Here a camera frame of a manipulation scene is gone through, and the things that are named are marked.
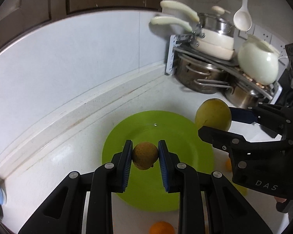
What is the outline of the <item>large green guava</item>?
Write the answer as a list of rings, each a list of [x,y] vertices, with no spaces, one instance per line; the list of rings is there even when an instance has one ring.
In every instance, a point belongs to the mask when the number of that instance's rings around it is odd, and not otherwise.
[[[232,115],[229,106],[221,99],[212,98],[204,101],[195,115],[195,125],[228,131],[231,127]]]

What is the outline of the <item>brown longan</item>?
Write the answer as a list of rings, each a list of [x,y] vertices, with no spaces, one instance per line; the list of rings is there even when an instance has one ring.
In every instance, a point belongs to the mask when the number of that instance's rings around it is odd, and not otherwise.
[[[158,159],[158,148],[150,142],[137,144],[132,152],[132,161],[139,170],[152,168]]]

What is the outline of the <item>small orange tangerine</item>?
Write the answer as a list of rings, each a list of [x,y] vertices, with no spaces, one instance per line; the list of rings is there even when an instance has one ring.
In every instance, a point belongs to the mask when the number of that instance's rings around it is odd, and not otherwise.
[[[232,172],[232,165],[231,165],[231,160],[228,158],[225,162],[225,168],[228,172]]]

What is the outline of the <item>white pot rack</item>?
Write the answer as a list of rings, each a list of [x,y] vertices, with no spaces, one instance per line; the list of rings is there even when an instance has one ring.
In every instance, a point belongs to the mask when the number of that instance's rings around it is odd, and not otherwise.
[[[207,54],[201,53],[190,46],[190,35],[172,35],[169,42],[169,54],[167,58],[167,74],[172,74],[175,69],[173,65],[173,60],[176,55],[184,54],[192,58],[192,63],[196,61],[203,61],[211,64],[221,70],[226,71],[235,77],[236,80],[241,81],[248,88],[262,94],[264,98],[268,99],[268,102],[275,104],[280,94],[282,93],[282,86],[278,81],[275,81],[273,84],[268,86],[261,85],[256,82],[254,79],[249,78],[243,73],[243,71],[238,66],[236,58],[233,58],[230,61],[225,61],[218,59]]]

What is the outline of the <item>steel pot lower right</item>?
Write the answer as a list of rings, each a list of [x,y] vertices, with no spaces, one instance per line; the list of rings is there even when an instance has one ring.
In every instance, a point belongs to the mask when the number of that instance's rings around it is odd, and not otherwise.
[[[260,101],[265,99],[265,97],[256,90],[238,82],[233,82],[230,87],[224,91],[224,96],[232,105],[243,109],[255,107]]]

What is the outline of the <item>white ceramic pot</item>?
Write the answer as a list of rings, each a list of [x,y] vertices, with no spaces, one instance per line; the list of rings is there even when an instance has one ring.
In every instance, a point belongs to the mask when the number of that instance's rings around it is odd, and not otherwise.
[[[239,48],[238,64],[242,71],[256,82],[267,86],[273,84],[278,76],[279,61],[287,60],[268,42],[249,34]]]

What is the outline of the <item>orange tangerine centre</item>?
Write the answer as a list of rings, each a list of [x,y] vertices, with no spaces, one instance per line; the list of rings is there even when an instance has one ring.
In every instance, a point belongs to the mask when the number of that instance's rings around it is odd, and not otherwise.
[[[149,234],[175,234],[175,229],[170,223],[159,221],[150,227]]]

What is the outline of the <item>steel pot lower left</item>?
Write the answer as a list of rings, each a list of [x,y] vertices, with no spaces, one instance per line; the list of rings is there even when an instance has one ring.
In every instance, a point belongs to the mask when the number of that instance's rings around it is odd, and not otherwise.
[[[185,87],[202,94],[232,89],[230,83],[225,81],[228,73],[217,66],[183,53],[178,54],[177,61],[175,76]]]

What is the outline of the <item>white hanging ladle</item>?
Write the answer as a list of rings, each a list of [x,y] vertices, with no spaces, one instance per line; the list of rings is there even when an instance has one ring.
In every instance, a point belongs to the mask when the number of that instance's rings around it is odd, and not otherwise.
[[[247,32],[252,27],[252,18],[248,10],[248,0],[242,0],[240,9],[233,16],[234,26],[240,30]]]

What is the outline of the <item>steel pot with lid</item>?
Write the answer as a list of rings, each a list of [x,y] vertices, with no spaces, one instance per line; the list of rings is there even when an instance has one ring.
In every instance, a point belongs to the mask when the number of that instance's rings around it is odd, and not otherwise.
[[[233,37],[234,25],[222,17],[225,13],[231,14],[231,12],[220,6],[212,6],[212,13],[197,13],[186,4],[172,0],[161,1],[160,6],[163,9],[172,9],[183,12],[194,22],[200,23],[204,29]]]

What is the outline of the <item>wall power outlets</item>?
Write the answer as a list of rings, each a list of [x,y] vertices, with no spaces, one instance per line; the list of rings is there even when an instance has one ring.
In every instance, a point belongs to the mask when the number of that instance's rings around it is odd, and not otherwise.
[[[271,32],[265,30],[264,28],[254,23],[252,24],[252,27],[248,31],[236,30],[236,32],[237,32],[238,39],[247,40],[247,37],[249,34],[254,35],[260,38],[261,40],[266,41],[273,47],[275,47],[280,53],[281,59],[285,59],[287,57],[285,52],[286,43],[282,41],[280,38],[278,38],[277,36],[273,35]]]

